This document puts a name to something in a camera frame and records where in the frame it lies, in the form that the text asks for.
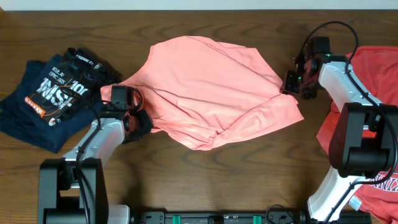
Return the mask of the red printed t-shirt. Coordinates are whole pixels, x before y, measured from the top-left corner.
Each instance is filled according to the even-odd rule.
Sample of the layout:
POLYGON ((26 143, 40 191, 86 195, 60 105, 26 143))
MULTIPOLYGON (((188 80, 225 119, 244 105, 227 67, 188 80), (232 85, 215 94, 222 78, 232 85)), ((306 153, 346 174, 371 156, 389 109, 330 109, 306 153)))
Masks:
MULTIPOLYGON (((397 47, 362 46, 351 65, 363 85, 383 103, 397 105, 397 47)), ((321 147, 328 151, 340 112, 335 103, 317 133, 321 147)), ((369 212, 383 223, 397 223, 397 172, 377 185, 362 185, 351 197, 355 209, 369 212)))

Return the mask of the light pink t-shirt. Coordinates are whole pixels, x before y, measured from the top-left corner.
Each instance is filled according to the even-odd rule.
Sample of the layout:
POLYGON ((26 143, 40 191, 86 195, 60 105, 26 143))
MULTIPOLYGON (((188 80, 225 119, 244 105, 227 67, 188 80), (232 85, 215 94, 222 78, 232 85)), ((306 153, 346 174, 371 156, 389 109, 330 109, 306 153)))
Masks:
POLYGON ((297 100, 255 48, 181 36, 150 48, 124 85, 140 91, 153 132, 192 150, 247 141, 303 120, 297 100))

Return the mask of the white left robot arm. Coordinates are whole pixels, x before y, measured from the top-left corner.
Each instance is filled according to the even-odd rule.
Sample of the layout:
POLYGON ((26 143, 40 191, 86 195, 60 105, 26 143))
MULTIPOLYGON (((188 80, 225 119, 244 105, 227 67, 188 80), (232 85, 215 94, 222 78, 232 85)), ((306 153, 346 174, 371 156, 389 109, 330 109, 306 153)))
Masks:
POLYGON ((137 141, 153 123, 144 109, 108 103, 83 139, 39 169, 38 223, 130 223, 127 205, 108 202, 104 165, 115 149, 137 141))

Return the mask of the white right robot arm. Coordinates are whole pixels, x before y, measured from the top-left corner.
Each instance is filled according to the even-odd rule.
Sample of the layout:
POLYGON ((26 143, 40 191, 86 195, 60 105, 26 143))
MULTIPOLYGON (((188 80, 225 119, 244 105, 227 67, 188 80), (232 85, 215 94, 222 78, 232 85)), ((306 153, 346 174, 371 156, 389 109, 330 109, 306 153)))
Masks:
POLYGON ((330 223, 362 185, 387 182, 397 167, 397 106, 374 97, 342 55, 299 55, 287 72, 283 93, 316 98, 322 88, 340 117, 330 140, 331 167, 308 200, 310 218, 330 223))

